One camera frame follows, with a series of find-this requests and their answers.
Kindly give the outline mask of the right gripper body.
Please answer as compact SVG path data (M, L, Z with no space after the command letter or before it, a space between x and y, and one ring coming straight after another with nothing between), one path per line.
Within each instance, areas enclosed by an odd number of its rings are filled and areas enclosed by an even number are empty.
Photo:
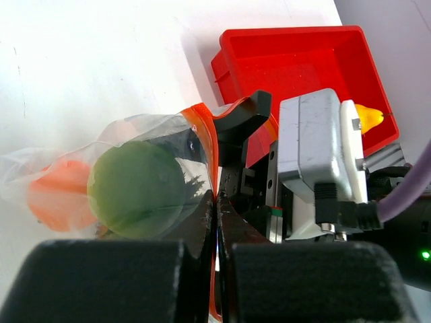
M245 164L248 143L241 146L238 161L222 167L220 188L247 224L270 242L282 243L286 238L286 188L278 178L278 141L251 166Z

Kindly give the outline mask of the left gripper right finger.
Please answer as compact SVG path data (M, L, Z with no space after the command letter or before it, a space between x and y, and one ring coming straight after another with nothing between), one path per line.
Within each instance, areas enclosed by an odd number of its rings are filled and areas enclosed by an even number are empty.
M417 322L395 261L368 242L273 244L217 197L224 322Z

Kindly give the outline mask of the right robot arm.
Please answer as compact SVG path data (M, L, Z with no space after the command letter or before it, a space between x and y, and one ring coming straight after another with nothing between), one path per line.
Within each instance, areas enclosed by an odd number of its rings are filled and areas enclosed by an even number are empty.
M314 221L324 238L350 235L385 248L407 284L430 288L430 151L414 167L386 167L368 172L360 131L365 122L351 100L341 101L325 88L283 100L269 152L250 168L246 144L269 119L271 95L252 96L190 129L171 125L152 139L175 156L196 161L205 151L224 168L224 190L238 212L264 216L283 211L284 247L241 244L238 266L269 270L292 263L288 250L310 243L295 231L290 197L314 205Z

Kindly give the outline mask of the green toy lime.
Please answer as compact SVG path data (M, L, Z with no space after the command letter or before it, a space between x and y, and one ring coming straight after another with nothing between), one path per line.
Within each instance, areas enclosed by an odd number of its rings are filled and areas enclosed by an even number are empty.
M145 141L105 151L90 172L88 200L99 222L122 238L152 238L166 231L185 203L180 164L148 164Z

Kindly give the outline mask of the toy pineapple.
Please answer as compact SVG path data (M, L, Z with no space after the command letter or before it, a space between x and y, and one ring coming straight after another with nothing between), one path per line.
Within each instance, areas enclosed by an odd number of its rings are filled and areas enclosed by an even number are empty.
M199 178L200 176L195 176L186 182L185 203L183 205L183 209L180 215L177 218L178 220L183 220L188 215L190 215L191 211L193 211L197 207L200 200L202 199L203 193L201 192L201 190L203 185L205 184L205 181L200 180ZM108 229L101 222L97 222L95 236L98 239L121 238L121 236L115 234L112 230Z

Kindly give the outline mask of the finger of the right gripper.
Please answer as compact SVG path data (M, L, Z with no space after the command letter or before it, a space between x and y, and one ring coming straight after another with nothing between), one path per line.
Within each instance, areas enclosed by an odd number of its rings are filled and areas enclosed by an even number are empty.
M262 90L213 120L219 143L244 143L271 115L272 95Z
M153 129L141 136L145 141L142 160L148 164L171 164L175 159L206 163L207 157L198 136L191 130L167 132Z

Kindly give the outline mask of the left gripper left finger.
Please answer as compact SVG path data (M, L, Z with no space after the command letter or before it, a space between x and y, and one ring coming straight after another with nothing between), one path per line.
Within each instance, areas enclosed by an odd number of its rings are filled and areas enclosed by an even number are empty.
M26 257L2 322L206 322L213 193L164 240L48 240Z

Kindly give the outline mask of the clear zip top bag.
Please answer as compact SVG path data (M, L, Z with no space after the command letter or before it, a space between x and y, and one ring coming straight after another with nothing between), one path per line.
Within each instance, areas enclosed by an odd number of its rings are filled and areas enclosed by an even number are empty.
M1 198L57 237L26 257L1 321L208 321L219 168L239 190L248 138L270 116L257 91L120 119L75 151L2 155Z

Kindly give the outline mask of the toy orange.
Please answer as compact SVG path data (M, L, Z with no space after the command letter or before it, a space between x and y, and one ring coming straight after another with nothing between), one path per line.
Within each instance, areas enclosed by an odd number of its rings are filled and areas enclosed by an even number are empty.
M82 161L60 160L42 169L31 181L27 205L49 229L59 232L81 230L97 222L90 210L87 182L91 167Z

